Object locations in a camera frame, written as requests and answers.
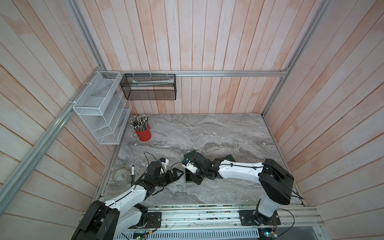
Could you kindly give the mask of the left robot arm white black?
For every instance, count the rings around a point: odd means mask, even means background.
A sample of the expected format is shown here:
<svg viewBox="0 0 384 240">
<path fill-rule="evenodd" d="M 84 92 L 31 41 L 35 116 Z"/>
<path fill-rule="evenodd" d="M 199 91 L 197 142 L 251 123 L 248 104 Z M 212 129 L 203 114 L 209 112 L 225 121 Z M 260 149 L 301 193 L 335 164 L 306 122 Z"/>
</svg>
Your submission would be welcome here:
<svg viewBox="0 0 384 240">
<path fill-rule="evenodd" d="M 129 190 L 111 200 L 91 203 L 72 239 L 112 240 L 132 226 L 146 226 L 148 209 L 141 203 L 155 195 L 157 187 L 164 188 L 184 175 L 184 171 L 167 170 L 166 166 L 166 162 L 153 161 Z"/>
</svg>

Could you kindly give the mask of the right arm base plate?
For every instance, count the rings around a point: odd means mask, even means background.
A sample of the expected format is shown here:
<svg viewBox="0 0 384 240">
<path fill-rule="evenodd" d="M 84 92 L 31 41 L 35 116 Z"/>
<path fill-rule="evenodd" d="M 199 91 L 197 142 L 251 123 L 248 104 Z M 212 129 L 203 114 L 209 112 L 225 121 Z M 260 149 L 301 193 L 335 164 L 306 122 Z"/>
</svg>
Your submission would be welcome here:
<svg viewBox="0 0 384 240">
<path fill-rule="evenodd" d="M 277 211 L 271 217 L 260 214 L 257 210 L 241 210 L 239 217 L 242 226 L 278 226 L 281 220 Z"/>
</svg>

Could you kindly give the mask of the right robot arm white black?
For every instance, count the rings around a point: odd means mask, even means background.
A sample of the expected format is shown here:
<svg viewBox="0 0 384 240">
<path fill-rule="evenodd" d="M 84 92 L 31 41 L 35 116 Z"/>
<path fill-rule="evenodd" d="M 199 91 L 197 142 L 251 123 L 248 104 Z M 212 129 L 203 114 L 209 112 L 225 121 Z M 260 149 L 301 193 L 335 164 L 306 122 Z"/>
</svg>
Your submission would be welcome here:
<svg viewBox="0 0 384 240">
<path fill-rule="evenodd" d="M 182 166 L 191 174 L 194 183 L 203 179 L 240 179 L 259 184 L 265 195 L 258 201 L 254 211 L 239 211 L 242 226 L 279 225 L 277 209 L 291 202 L 294 177 L 275 160 L 263 163 L 238 163 L 232 155 L 213 161 L 192 151 L 185 155 Z"/>
</svg>

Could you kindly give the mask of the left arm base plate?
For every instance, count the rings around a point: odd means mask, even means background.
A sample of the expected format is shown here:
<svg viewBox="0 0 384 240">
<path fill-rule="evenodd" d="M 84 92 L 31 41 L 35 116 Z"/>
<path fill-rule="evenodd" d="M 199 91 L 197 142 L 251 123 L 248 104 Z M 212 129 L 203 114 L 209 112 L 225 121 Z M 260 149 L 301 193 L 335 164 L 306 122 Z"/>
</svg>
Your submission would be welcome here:
<svg viewBox="0 0 384 240">
<path fill-rule="evenodd" d="M 158 229 L 161 227 L 162 213 L 149 212 L 142 214 L 139 223 L 132 226 L 131 229 L 153 228 Z"/>
</svg>

